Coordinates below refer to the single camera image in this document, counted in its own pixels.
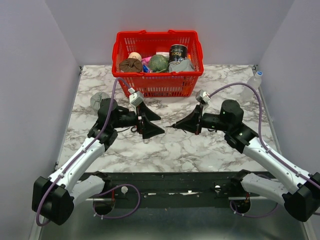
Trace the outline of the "black head key bunch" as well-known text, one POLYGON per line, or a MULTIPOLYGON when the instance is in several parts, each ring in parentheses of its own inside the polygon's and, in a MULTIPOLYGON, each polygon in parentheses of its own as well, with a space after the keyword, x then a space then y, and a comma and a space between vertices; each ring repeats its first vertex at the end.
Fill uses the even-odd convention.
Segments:
POLYGON ((176 124, 172 124, 172 125, 168 125, 168 126, 165 126, 165 128, 168 128, 168 129, 174 129, 174 130, 182 130, 185 134, 187 134, 187 132, 184 130, 184 129, 180 129, 180 128, 176 128, 176 124))

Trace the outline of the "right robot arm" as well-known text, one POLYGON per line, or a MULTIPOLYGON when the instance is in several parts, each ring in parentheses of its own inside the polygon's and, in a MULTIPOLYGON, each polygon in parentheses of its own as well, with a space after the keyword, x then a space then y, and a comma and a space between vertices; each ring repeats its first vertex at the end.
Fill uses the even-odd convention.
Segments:
POLYGON ((320 207, 320 174, 309 173, 273 150, 257 132, 243 123, 244 111, 235 100, 223 101, 219 114, 205 113, 198 104, 173 128, 199 135, 203 128, 224 132, 226 143, 259 163, 277 180, 262 178, 247 170, 240 171, 230 183, 230 191, 241 196, 254 193, 286 209, 296 220, 306 222, 320 207))

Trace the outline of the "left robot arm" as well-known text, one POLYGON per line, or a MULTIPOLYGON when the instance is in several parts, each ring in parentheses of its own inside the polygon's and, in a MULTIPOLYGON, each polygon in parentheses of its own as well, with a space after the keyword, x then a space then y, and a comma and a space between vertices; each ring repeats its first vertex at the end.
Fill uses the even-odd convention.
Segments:
POLYGON ((134 110, 130 111, 118 106, 112 98, 103 99, 97 111, 97 121, 80 149, 49 177, 40 176, 34 182, 31 208, 36 213, 35 221, 38 226, 45 226, 44 222, 40 222, 40 216, 56 225, 64 224, 74 207, 89 197, 104 198, 110 195, 114 204, 115 190, 137 190, 136 186, 128 183, 112 186, 112 182, 100 173, 79 181, 89 166, 114 143, 118 128, 136 127, 144 140, 164 134, 165 131, 154 124, 161 117, 150 110, 143 100, 139 100, 133 107, 134 110))

